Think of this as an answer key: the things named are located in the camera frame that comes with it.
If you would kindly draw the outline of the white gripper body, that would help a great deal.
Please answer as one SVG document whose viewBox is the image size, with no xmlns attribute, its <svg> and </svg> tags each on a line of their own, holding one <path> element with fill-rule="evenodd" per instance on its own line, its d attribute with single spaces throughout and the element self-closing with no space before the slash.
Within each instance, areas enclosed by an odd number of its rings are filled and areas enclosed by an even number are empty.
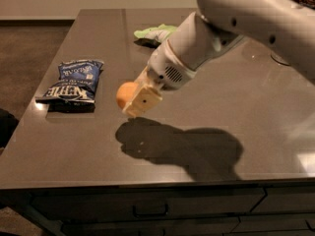
<svg viewBox="0 0 315 236">
<path fill-rule="evenodd" d="M 176 56 L 168 40 L 153 52 L 147 69 L 148 78 L 163 90 L 180 89 L 196 76 L 196 72 Z"/>
</svg>

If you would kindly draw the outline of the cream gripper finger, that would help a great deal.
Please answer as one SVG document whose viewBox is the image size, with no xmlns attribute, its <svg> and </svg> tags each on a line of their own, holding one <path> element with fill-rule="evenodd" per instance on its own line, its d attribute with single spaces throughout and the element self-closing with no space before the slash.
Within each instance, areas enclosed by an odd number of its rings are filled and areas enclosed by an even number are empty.
<svg viewBox="0 0 315 236">
<path fill-rule="evenodd" d="M 155 88 L 151 86 L 137 88 L 133 97 L 123 108 L 123 112 L 129 116 L 138 117 L 154 108 L 161 101 L 162 97 Z"/>
<path fill-rule="evenodd" d="M 140 73 L 140 75 L 135 80 L 138 88 L 146 87 L 150 84 L 150 79 L 148 77 L 148 68 L 145 67 L 144 70 Z"/>
</svg>

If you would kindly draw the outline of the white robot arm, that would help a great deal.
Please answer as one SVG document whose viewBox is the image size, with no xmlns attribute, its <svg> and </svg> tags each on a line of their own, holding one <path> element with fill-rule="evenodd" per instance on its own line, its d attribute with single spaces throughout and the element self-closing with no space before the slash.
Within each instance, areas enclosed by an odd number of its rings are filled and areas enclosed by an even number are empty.
<svg viewBox="0 0 315 236">
<path fill-rule="evenodd" d="M 285 60 L 307 80 L 315 79 L 315 0 L 197 0 L 199 10 L 151 55 L 139 77 L 116 94 L 122 111 L 143 115 L 163 90 L 180 89 L 210 59 L 247 36 Z"/>
</svg>

